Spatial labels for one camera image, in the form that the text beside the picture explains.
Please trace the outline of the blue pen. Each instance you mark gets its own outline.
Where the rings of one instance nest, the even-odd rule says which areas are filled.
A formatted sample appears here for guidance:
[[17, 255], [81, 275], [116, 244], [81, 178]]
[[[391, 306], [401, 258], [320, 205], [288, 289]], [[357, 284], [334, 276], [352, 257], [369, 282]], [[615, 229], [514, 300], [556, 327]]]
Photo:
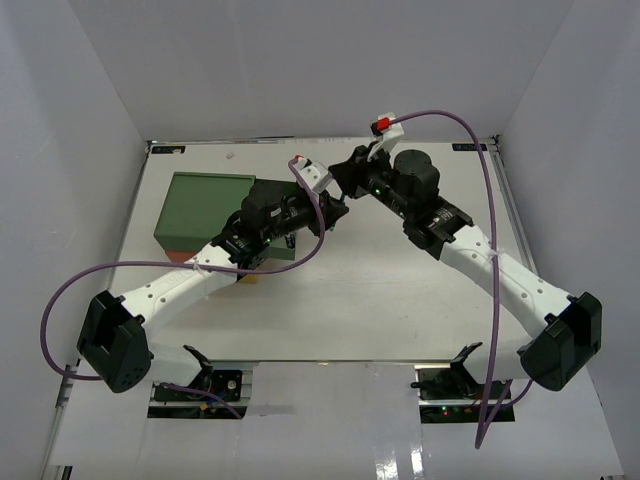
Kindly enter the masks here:
[[294, 249], [296, 245], [295, 236], [293, 234], [289, 234], [284, 237], [286, 246], [288, 249]]

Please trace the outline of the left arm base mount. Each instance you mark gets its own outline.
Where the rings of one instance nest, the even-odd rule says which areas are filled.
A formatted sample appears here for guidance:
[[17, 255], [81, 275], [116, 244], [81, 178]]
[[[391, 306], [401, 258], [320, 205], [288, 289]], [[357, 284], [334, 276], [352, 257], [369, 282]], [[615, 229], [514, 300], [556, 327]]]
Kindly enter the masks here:
[[155, 386], [147, 417], [176, 420], [240, 420], [245, 416], [249, 405], [252, 377], [251, 370], [214, 369], [211, 379], [200, 387], [200, 390], [208, 387], [210, 393], [228, 403], [236, 414], [210, 396]]

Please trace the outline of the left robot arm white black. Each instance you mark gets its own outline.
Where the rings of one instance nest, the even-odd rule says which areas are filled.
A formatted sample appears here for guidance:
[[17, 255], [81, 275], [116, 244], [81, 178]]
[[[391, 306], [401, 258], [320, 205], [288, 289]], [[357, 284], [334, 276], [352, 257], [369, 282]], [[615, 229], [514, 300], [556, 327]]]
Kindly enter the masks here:
[[114, 393], [148, 379], [202, 398], [212, 378], [204, 355], [189, 346], [155, 344], [153, 337], [200, 299], [256, 270], [273, 241], [304, 228], [320, 236], [348, 211], [328, 192], [309, 196], [294, 182], [256, 181], [221, 232], [185, 263], [120, 296], [97, 294], [79, 335], [79, 353]]

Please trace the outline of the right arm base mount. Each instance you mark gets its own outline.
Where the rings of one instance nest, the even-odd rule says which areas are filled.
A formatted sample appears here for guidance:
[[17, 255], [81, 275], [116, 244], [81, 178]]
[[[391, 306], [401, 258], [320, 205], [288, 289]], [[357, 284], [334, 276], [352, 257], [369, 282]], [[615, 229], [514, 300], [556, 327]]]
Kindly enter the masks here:
[[484, 386], [449, 367], [419, 365], [411, 387], [417, 392], [423, 425], [474, 424], [480, 418]]

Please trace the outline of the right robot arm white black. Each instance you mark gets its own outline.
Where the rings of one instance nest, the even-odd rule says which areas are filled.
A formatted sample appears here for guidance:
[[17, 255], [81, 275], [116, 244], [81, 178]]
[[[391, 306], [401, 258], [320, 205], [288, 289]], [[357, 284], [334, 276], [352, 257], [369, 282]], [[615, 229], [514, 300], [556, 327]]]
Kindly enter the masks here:
[[390, 156], [356, 148], [330, 166], [341, 191], [352, 199], [374, 197], [403, 221], [407, 238], [434, 259], [460, 272], [497, 299], [523, 327], [521, 343], [486, 361], [465, 351], [453, 364], [453, 390], [472, 399], [497, 380], [528, 378], [560, 391], [601, 347], [602, 304], [591, 293], [574, 296], [555, 287], [508, 254], [492, 248], [472, 218], [439, 192], [440, 173], [428, 154], [415, 149]]

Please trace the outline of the green drawer cabinet box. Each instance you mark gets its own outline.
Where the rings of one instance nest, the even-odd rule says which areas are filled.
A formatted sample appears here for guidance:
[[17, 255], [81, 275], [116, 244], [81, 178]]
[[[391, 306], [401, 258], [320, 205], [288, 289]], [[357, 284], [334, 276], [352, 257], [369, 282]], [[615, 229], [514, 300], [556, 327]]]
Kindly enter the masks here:
[[254, 183], [253, 175], [174, 173], [154, 229], [169, 261], [189, 260], [221, 233]]

